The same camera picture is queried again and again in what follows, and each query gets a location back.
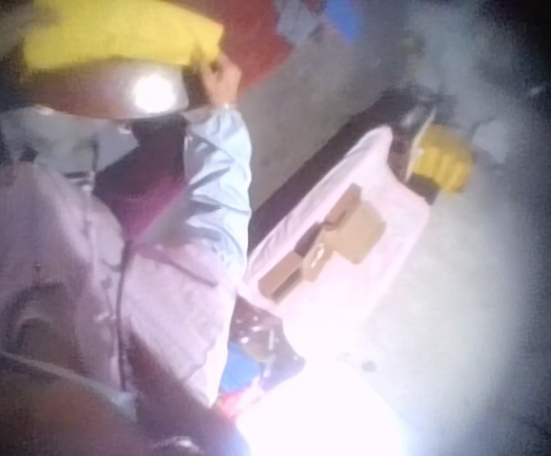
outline gray concrete floor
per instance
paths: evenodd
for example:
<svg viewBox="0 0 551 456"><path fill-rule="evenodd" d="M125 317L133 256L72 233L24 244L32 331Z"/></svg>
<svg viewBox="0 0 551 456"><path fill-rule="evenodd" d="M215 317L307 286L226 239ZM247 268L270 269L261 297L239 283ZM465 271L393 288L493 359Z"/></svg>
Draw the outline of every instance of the gray concrete floor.
<svg viewBox="0 0 551 456"><path fill-rule="evenodd" d="M254 207L400 80L404 8L391 8L370 4L359 49L326 30L245 95ZM434 65L412 76L446 79L462 129L498 120L477 139L491 154L461 194L437 200L346 359L373 363L363 375L406 422L412 455L551 454L551 122L478 75L466 15L414 5L410 19L428 63L440 59L436 76Z"/></svg>
<svg viewBox="0 0 551 456"><path fill-rule="evenodd" d="M404 2L367 3L370 20L358 43L323 28L239 101L254 146L253 207L402 74L396 43L404 32Z"/></svg>

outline blue object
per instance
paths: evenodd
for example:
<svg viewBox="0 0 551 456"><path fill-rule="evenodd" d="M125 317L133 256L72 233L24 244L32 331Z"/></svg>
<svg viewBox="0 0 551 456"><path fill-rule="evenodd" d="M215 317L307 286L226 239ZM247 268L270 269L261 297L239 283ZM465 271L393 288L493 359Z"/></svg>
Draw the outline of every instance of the blue object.
<svg viewBox="0 0 551 456"><path fill-rule="evenodd" d="M238 344L229 343L225 371L220 379L220 390L225 394L244 390L260 376L260 365Z"/></svg>
<svg viewBox="0 0 551 456"><path fill-rule="evenodd" d="M353 0L327 0L324 15L343 37L355 43L360 37L360 15Z"/></svg>

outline person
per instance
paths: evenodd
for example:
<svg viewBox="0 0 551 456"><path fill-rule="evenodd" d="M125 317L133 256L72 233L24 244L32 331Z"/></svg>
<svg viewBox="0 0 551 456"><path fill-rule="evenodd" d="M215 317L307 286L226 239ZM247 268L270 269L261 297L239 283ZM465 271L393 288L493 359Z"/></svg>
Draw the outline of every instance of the person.
<svg viewBox="0 0 551 456"><path fill-rule="evenodd" d="M2 17L0 59L44 19ZM210 115L188 127L180 216L159 241L126 242L108 207L53 170L0 166L0 454L248 452L211 406L246 264L252 147L239 69L221 55L200 77Z"/></svg>

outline bright light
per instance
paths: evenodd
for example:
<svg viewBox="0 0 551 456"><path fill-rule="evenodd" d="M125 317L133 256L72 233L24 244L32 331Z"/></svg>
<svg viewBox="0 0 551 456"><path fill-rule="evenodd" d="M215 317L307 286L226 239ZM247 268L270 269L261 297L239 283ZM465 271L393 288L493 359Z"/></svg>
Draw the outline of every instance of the bright light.
<svg viewBox="0 0 551 456"><path fill-rule="evenodd" d="M237 426L254 456L407 456L400 419L343 363L307 365Z"/></svg>
<svg viewBox="0 0 551 456"><path fill-rule="evenodd" d="M174 85L159 74L142 77L132 91L134 103L147 114L166 112L175 105Z"/></svg>

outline white fabric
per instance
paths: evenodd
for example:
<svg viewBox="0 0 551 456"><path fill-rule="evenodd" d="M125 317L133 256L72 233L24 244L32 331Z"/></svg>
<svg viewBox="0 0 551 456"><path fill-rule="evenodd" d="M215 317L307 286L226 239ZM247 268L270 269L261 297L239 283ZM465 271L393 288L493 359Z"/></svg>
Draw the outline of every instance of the white fabric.
<svg viewBox="0 0 551 456"><path fill-rule="evenodd" d="M282 318L289 342L305 358L328 357L346 349L428 222L428 204L390 171L390 144L388 127L369 132L248 259L238 294ZM302 281L275 304L260 292L258 281L324 220L353 183L362 188L362 199L385 220L384 235L361 264L351 264L335 253L316 282Z"/></svg>

